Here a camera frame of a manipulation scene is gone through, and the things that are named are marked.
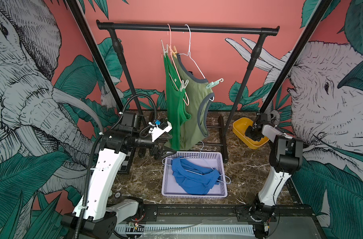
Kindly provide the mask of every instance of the clothespin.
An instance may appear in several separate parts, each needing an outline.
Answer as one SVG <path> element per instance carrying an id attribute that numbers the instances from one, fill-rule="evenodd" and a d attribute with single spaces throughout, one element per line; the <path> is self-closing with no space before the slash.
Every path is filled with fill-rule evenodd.
<path id="1" fill-rule="evenodd" d="M 168 45 L 167 45 L 167 49 L 165 49 L 164 45 L 163 45 L 163 41 L 161 39 L 160 39 L 160 41 L 162 42 L 163 55 L 168 54 Z"/>
<path id="2" fill-rule="evenodd" d="M 206 89 L 209 89 L 209 88 L 212 88 L 214 86 L 217 86 L 220 82 L 223 82 L 223 81 L 224 81 L 223 78 L 218 79 L 217 81 L 213 81 L 213 82 L 207 84 Z"/>
<path id="3" fill-rule="evenodd" d="M 172 55 L 174 56 L 174 57 L 176 57 L 176 53 L 178 53 L 177 51 L 176 51 L 176 48 L 174 47 L 174 49 L 175 49 L 175 51 L 173 51 L 172 50 L 172 48 L 171 48 L 171 46 L 169 46 L 170 47 L 170 52 L 172 53 Z"/>
<path id="4" fill-rule="evenodd" d="M 187 79 L 186 81 L 184 81 L 182 79 L 182 83 L 181 83 L 181 86 L 180 86 L 180 91 L 182 91 L 183 89 L 187 88 L 188 83 L 189 83 L 189 79 Z"/>

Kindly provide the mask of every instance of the blue clip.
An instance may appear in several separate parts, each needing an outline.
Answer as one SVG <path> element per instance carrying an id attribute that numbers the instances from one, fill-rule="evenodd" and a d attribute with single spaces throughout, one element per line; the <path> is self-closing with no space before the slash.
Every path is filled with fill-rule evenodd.
<path id="1" fill-rule="evenodd" d="M 217 81 L 213 81 L 213 82 L 206 85 L 206 89 L 212 88 L 212 87 L 218 85 L 220 82 L 223 82 L 223 81 L 224 81 L 223 78 L 218 79 Z"/>

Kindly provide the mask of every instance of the elephant eye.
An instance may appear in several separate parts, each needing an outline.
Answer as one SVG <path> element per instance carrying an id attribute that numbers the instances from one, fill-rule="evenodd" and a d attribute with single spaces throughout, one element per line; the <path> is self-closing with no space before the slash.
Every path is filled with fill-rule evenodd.
<path id="1" fill-rule="evenodd" d="M 329 94 L 329 83 L 328 82 L 325 83 L 324 89 L 326 90 L 326 93 Z"/>
<path id="2" fill-rule="evenodd" d="M 0 21 L 0 30 L 1 30 L 2 34 L 4 34 L 5 38 L 7 37 L 7 35 L 9 35 L 7 28 L 3 25 L 3 23 L 1 21 Z"/>

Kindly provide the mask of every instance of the gray trim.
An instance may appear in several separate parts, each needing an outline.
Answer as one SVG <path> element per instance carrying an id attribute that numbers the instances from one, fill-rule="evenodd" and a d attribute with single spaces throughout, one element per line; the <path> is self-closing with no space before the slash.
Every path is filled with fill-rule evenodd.
<path id="1" fill-rule="evenodd" d="M 184 72 L 196 83 L 208 83 L 207 79 L 197 79 L 196 77 L 193 76 L 193 74 L 191 74 L 183 65 L 182 60 L 180 59 L 180 54 L 176 55 L 179 61 L 180 66 L 182 67 L 182 69 L 184 70 Z"/>
<path id="2" fill-rule="evenodd" d="M 214 97 L 215 96 L 215 93 L 210 93 L 208 94 L 204 99 L 203 101 L 201 102 L 200 106 L 199 106 L 199 110 L 198 110 L 198 119 L 197 119 L 197 123 L 198 123 L 198 126 L 199 126 L 199 129 L 200 129 L 200 132 L 205 136 L 205 137 L 208 137 L 209 133 L 208 133 L 208 128 L 207 128 L 207 114 L 208 114 L 208 109 L 209 109 L 209 106 L 211 105 L 212 101 L 210 101 L 209 99 Z M 205 109 L 205 112 L 204 112 L 204 127 L 205 129 L 207 130 L 207 134 L 205 134 L 203 132 L 203 129 L 201 128 L 201 124 L 200 124 L 200 116 L 201 116 L 201 111 L 203 110 L 203 107 L 204 105 L 207 104 L 206 106 L 206 109 Z"/>

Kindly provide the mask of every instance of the lavender plastic basket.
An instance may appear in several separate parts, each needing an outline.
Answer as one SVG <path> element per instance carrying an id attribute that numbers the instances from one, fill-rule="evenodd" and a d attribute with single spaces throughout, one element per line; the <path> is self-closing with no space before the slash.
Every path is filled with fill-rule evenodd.
<path id="1" fill-rule="evenodd" d="M 224 164 L 222 160 L 221 153 L 218 152 L 201 152 L 199 156 L 199 152 L 192 151 L 178 151 L 176 154 L 171 155 L 165 159 L 165 164 L 171 165 L 171 160 L 177 157 L 187 157 L 187 160 L 195 165 L 199 165 L 201 167 L 209 168 L 209 165 L 217 169 L 220 174 L 224 173 Z M 225 177 L 221 176 L 219 179 L 223 182 L 220 182 L 218 185 L 214 185 L 212 189 L 206 195 L 191 195 L 186 193 L 184 189 L 179 186 L 176 182 L 175 177 L 172 175 L 172 167 L 164 166 L 163 173 L 163 184 L 162 184 L 162 195 L 166 197 L 177 197 L 177 198 L 224 198 L 228 195 L 227 184 Z"/>

